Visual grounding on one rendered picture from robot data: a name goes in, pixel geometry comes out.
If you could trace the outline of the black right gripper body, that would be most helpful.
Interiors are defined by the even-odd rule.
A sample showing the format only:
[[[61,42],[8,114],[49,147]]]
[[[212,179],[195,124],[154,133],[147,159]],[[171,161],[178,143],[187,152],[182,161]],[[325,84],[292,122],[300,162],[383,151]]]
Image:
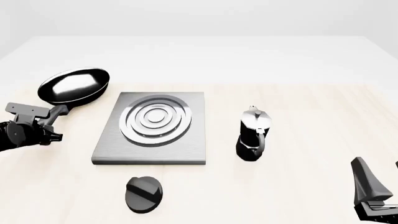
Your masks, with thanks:
[[[384,201],[354,200],[354,209],[361,221],[398,221],[398,205]]]

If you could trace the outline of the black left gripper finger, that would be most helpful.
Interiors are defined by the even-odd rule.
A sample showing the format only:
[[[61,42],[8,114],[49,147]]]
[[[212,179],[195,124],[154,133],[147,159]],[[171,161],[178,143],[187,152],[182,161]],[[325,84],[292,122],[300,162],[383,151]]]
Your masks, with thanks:
[[[51,143],[51,142],[59,142],[62,141],[63,139],[63,134],[57,134],[55,132],[47,132],[46,133],[46,142]]]

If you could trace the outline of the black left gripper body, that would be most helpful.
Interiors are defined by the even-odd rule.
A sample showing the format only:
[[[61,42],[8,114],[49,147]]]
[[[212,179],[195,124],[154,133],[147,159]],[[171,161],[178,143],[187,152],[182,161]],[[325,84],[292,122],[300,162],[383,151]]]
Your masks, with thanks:
[[[50,145],[51,132],[53,132],[53,126],[49,126],[47,124],[45,125],[36,124],[35,133],[37,137],[37,143],[39,145]]]

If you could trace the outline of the black frying pan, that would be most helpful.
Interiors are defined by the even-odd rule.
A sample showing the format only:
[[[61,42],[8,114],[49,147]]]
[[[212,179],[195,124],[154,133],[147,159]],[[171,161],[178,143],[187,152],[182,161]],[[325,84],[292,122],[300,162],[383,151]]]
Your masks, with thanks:
[[[39,86],[37,94],[53,108],[50,116],[39,119],[38,124],[51,126],[59,116],[93,102],[106,91],[109,80],[106,70],[95,67],[66,70],[48,78]]]

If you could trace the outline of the round black stove knob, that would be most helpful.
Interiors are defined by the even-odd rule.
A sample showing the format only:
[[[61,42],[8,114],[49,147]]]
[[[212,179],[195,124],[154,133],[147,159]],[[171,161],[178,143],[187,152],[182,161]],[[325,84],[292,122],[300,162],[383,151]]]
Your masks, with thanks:
[[[135,213],[153,211],[160,205],[162,197],[162,185],[154,177],[132,177],[126,184],[125,202]]]

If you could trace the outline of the flat grey stove plate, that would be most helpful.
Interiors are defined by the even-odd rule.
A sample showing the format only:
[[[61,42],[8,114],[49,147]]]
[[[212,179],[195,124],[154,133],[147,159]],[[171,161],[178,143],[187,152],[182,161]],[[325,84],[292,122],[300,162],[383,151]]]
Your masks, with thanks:
[[[94,165],[204,165],[202,92],[122,92],[93,151]]]

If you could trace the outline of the black and silver moka pot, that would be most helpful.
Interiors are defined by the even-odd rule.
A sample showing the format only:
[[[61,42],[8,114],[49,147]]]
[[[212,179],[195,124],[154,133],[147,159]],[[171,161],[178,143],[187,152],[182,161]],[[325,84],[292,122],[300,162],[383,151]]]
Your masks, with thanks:
[[[266,148],[266,136],[271,128],[271,117],[256,106],[250,106],[240,119],[236,154],[244,161],[255,162]]]

